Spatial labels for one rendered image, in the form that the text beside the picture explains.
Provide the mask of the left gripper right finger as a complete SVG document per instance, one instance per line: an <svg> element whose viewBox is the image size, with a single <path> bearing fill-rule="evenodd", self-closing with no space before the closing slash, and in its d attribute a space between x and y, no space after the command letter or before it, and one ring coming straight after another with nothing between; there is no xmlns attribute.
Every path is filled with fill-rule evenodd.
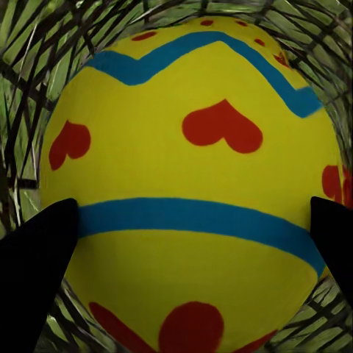
<svg viewBox="0 0 353 353"><path fill-rule="evenodd" d="M353 210L312 197L310 237L353 311Z"/></svg>

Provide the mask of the wicker basket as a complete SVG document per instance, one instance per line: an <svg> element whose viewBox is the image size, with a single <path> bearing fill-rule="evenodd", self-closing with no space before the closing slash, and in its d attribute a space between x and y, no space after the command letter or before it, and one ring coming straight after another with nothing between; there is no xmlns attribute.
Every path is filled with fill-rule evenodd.
<svg viewBox="0 0 353 353"><path fill-rule="evenodd" d="M12 220L16 224L16 229L18 229L19 226L24 223L22 212L21 212L22 201L20 199L20 194L19 194L20 189L23 190L26 194L28 193L29 190L32 192L32 195L35 197L35 200L38 203L38 206L40 206L40 212L42 212L40 197L38 195L38 191L40 190L40 181L39 181L40 154L41 154L41 146L42 146L42 140L43 140L43 138L41 137L41 129L40 129L41 125L40 125L39 116L40 116L42 107L45 108L44 114L46 114L46 111L51 112L54 107L54 102L59 96L59 93L58 93L54 97L53 101L49 100L49 98L46 98L47 93L50 92L50 90L53 88L53 85L55 84L55 79L54 79L53 84L49 88L49 80L51 76L51 70L53 69L53 67L56 66L56 64L59 65L62 58L64 58L65 54L72 48L71 59L70 59L70 63L68 64L68 71L67 71L65 84L64 84L64 86L66 86L71 77L70 72L71 72L71 66L72 66L73 60L84 49L84 47L87 46L89 48L89 52L86 52L82 55L80 67L76 65L76 71L78 71L89 58L96 56L96 54L98 54L99 51L104 50L105 48L110 47L113 44L117 43L118 41L123 40L124 38L127 38L131 35L135 35L143 31L150 31L152 29L157 29L157 27L150 28L150 26L156 24L158 21L161 21L164 18L175 17L174 15L167 16L167 14L165 14L165 15L161 15L160 17L153 18L152 17L153 15L156 15L173 6L190 4L189 2L186 2L186 0L169 0L168 2L161 4L160 6L156 6L150 9L149 0L132 0L131 3L129 3L129 6L126 6L125 9L119 10L121 6L124 5L126 0L118 0L116 3L114 3L114 7L107 14L107 16L104 17L102 21L98 22L97 24L94 24L94 22L99 18L99 16L110 6L110 3L112 2L112 0L102 0L102 3L96 8L96 10L94 10L94 12L91 15L85 18L84 18L85 13L89 10L89 8L94 4L96 0L65 0L65 3L63 6L59 7L59 9L55 10L50 16L48 16L40 24L38 24L42 11L47 7L49 2L51 1L51 0L43 0L43 2L40 4L40 6L38 6L36 11L28 19L28 21L22 26L21 30L7 45L7 41L9 40L10 35L12 34L16 24L18 23L19 18L21 17L24 9L26 8L28 1L29 0L18 0L14 15L12 18L12 22L10 24L9 32L7 33L7 38L5 41L6 43L4 44L3 52L0 54L0 74L2 75L2 80L4 78L7 78L9 81L11 81L10 92L12 96L12 105L13 105L14 114L15 114L15 120L13 122L12 129L10 129L10 122L9 122L10 113L7 112L7 106L5 107L6 118L7 118L6 125L7 125L8 141L4 150L3 150L3 143L2 143L4 130L3 130L3 133L0 133L0 208L1 208L0 221L4 225L6 235L11 234L12 232L10 218L12 218ZM110 32L121 22L121 20L129 14L132 8L136 6L136 4L142 1L143 1L144 13L142 13L135 19L131 18L129 22L125 24L124 27L119 29L117 32L110 34ZM225 13L207 13L206 12L207 3L209 1L228 2L231 4L244 4L247 6L261 7L262 10L261 12L238 11L238 12L225 12ZM321 100L322 104L324 105L325 110L328 113L329 119L331 119L332 125L334 126L335 132L337 132L338 137L343 142L343 151L341 151L341 154L346 154L346 166L350 170L349 153L353 152L353 120L352 120L353 108L350 105L349 100L347 100L346 95L348 93L351 93L353 95L353 80L347 74L346 69L343 67L342 63L344 63L345 65L353 69L353 59L343 49L343 46L352 52L353 52L353 47L351 47L338 34L336 34L336 32L334 32L334 29L339 25L342 26L353 42L353 28L351 28L345 22L345 20L351 14L353 14L353 3L350 3L348 0L335 0L345 7L345 10L340 15L338 15L337 13L331 12L330 10L322 6L316 0L309 0L309 1L285 0L285 1L289 3L294 9L298 10L303 16L305 16L305 18L278 10L276 7L272 6L275 0L201 0L200 8L198 9L199 11L197 13L193 13L191 15L182 15L184 16L182 19L179 19L178 21L175 21L169 25L166 25L165 27L177 26L175 24L179 23L180 21L184 21L186 18L189 18L191 16L205 17L205 16L213 16L213 15L222 15L223 17L229 16L229 17L236 18L235 15L244 14L247 16L251 16L252 18L256 18L255 22L251 21L252 24L257 25L261 29L264 29L269 35L271 35L279 43L282 49L290 51L296 55L296 59L294 61L288 58L288 62L290 63L291 68L294 68L296 71L298 71L305 80L307 77L311 82L313 82L320 89L322 89L327 93L328 97L330 98L330 101L327 102L326 104L324 103L324 100L320 96L318 96L318 98L319 100ZM6 13L8 4L9 4L9 0L0 0L0 26L2 24L3 17ZM326 13L333 20L333 22L331 22L327 26L322 21L318 20L313 15L311 15L309 12L306 12L306 10L302 9L300 6L308 7L309 9ZM297 28L299 28L300 32L312 38L313 39L312 43L308 45L303 41L296 40L291 34L288 34L288 32L282 29L281 25L275 24L271 19L268 19L268 17L266 16L266 13L269 10L278 12L282 16L287 18L292 24L294 24ZM68 14L68 12L71 12L73 18L66 25L63 25L63 21L65 19L65 16ZM115 17L118 14L119 14L118 18L113 22L113 24L106 31L103 37L101 37L101 39L98 40L96 43L92 43L91 39L94 38L94 36L101 30L101 28L104 25L106 25L106 23L111 18ZM11 65L6 64L6 62L3 59L4 53L6 53L6 51L11 47L11 45L14 44L14 42L24 33L26 28L35 20L35 18L37 18L37 16L38 16L38 19L35 24L35 28L32 30L29 37L26 39L24 45L21 47L15 59L12 61L12 64ZM290 17L297 18L302 21L306 21L309 24L315 24L316 26L318 26L318 28L321 29L321 33L318 36L314 35L309 30L305 29L304 27L296 23ZM281 34L280 32L276 32L272 29L266 28L263 25L260 25L260 22L275 25L278 29L280 29L283 32L283 34ZM47 41L45 41L47 32L49 32L51 28L56 26L56 24L58 24L56 33L52 35L52 37L50 37ZM129 29L129 31L122 35L121 33L123 32L123 30L130 25L132 26ZM69 35L71 34L71 30L75 26L78 26L78 30L71 37L69 37ZM57 51L59 39L64 37L65 35L66 35L66 39L65 39L64 46L59 51ZM112 40L110 40L109 42L106 42L105 44L101 44L99 46L99 44L105 38L108 38L109 36L112 36L112 35L114 35ZM79 51L75 54L76 45L78 40L81 38L81 36L84 38L85 42L82 45L82 47L79 49ZM349 63L347 63L347 61L345 61L342 57L340 57L339 54L336 54L327 44L323 42L324 38L326 38L327 36L330 36L337 43L338 47L340 47L341 51L343 52L344 56L346 56L346 59L349 61ZM287 46L278 38L297 43L304 50L295 49L294 47ZM37 44L37 42L40 40L42 40L40 49L37 51L37 53L34 54L34 56L32 56L29 62L26 65L24 65L26 61L26 56L28 55L29 50L32 49L32 47L34 47L35 44ZM331 59L331 62L334 64L334 67L313 52L313 49L317 45L321 45L324 48L324 51L328 54L329 58ZM41 71L37 74L37 76L34 77L35 69L37 68L38 59L48 49L51 49L51 51L49 54L47 64L44 66L43 69L41 69ZM307 57L308 54L318 61L319 65L322 67L322 70L324 72L320 71L315 65L313 65L310 62L310 60ZM21 64L21 70L17 74L12 69L12 67L19 60L21 60L22 57L24 58L24 60ZM306 74L306 72L300 69L298 64L301 61L309 65L309 67L314 71L315 75L321 81L322 85L320 85L310 75ZM30 68L32 62L34 62L34 65L32 66L29 79L28 81L25 81L24 75ZM343 91L335 83L331 75L329 75L329 72L327 71L327 69L333 72L338 78L344 81L345 85L348 88L348 91L343 93ZM332 97L332 94L327 89L327 86L324 84L319 74L322 75L322 77L325 78L326 81L331 82L331 84L334 86L334 89L339 94L339 97L337 97L336 99ZM16 106L16 99L15 99L16 88L21 90L21 93L20 93L21 103L19 104L19 108L17 108ZM28 105L27 97L30 97L31 99L36 101L36 108L35 108L34 120L32 122L32 125L30 124L30 119L29 119L29 105ZM338 105L335 103L335 100L338 100L338 99L341 99L344 103L347 122L346 122L346 119L343 117L343 114L341 113ZM332 117L329 114L328 109L326 107L326 105L329 103L332 103L332 105L335 108L339 129L335 125L335 122L332 120ZM18 136L18 140L21 146L21 135L20 135L19 126L20 126L23 114L25 117L26 132L28 134L29 144L27 146L25 158L22 159L23 163L18 175L16 164L15 164L14 145L16 142L16 138ZM347 125L349 129L349 134L350 134L351 144L352 144L351 149L347 149L347 145L344 140L343 131L341 129L338 115L340 115L345 125ZM38 128L38 136L37 136L37 141L35 142L35 146L33 146L32 140L34 137L36 127ZM25 179L23 179L22 176L24 173L24 167L26 165L26 161L30 151L31 151L32 158L29 164L27 175L25 176ZM7 177L9 166L11 167L11 177ZM13 190L13 199L9 194L9 191L8 191L9 189ZM326 297L324 297L320 301L320 303L317 303L314 300L317 297L319 297L323 292L325 292L327 289L329 289L329 287L325 288L322 292L320 292L315 297L312 297L313 294L316 292L316 290L319 288L319 286L322 283L324 283L324 281L326 281L331 275L332 273L329 273L326 276L323 276L318 281L318 284L316 284L315 288L313 288L310 296L307 297L307 300L304 302L304 305L310 306L317 313L312 318L285 325L285 327L282 330L291 329L294 327L299 327L299 328L296 331L294 331L291 335L289 335L286 339L284 339L283 341L280 341L279 344L277 344L275 347L272 345L270 341L267 341L265 344L263 344L263 347L262 347L263 350L266 350L268 353L277 353L277 348L279 346L281 346L283 343L287 342L288 340L293 339L294 335L299 334L299 332L303 331L305 328L310 326L312 323L315 323L318 319L322 317L325 317L327 319L327 322L323 324L320 328L318 328L314 333L310 333L308 337L304 341L302 341L296 348L286 353L294 353L296 350L302 349L303 345L307 344L309 341L311 341L313 338L315 338L316 336L318 336L319 334L321 334L323 331L327 329L340 327L343 331L342 333L338 334L335 338L333 338L329 343L324 344L324 346L322 346L319 350L316 350L316 352L314 353L322 353L323 350L327 349L334 342L337 342L340 338L342 338L346 334L350 334L353 336L353 324L349 326L349 325L346 325L345 323L350 313L352 312L352 309L349 303L347 302L346 305L343 307L343 309L340 312L338 312L336 315L334 315L331 312L331 310L334 309L335 306L338 306L345 299L345 296L343 295L343 292L341 290L338 291L338 295L326 307L321 306L323 300L325 300ZM97 324L96 320L93 319L90 313L88 313L88 311L85 309L82 303L78 300L78 297L76 297L76 294L72 290L69 283L66 281L65 276L62 278L62 282L60 283L59 291L57 293L62 299L63 305L68 309L69 313L71 314L71 317L74 320L74 323L72 323L71 321L63 317L60 311L60 308L57 305L56 299L53 301L53 306L51 306L48 317L54 319L59 324L61 330L63 331L63 334L68 340L68 343L66 343L66 341L64 341L60 337L57 337L53 333L52 329L50 328L49 324L47 324L47 321L46 321L44 324L43 330L41 331L39 342L37 342L35 346L35 351L37 353L82 353L82 350L79 347L76 340L74 339L73 335L77 336L82 341L84 341L90 347L92 353L130 353L130 350L122 346L122 344L118 343L117 340L112 338L111 335L105 332L99 326L99 324ZM87 319L85 319L82 316L78 307L74 304L73 300L76 300L76 302L78 302L79 305L82 306L82 309L87 314L91 322L89 322ZM104 341L106 341L108 346L104 345L101 341L96 339L95 335L89 328L88 324L91 324L94 328L96 328L99 331L100 335L103 337ZM343 348L338 349L337 351L332 353L353 353L353 340L351 340Z"/></svg>

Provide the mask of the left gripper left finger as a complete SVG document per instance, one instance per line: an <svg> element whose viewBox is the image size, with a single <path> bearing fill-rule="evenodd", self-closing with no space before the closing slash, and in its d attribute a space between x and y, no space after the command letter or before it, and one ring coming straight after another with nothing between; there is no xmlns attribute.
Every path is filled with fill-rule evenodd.
<svg viewBox="0 0 353 353"><path fill-rule="evenodd" d="M0 353L35 353L77 243L69 198L0 239Z"/></svg>

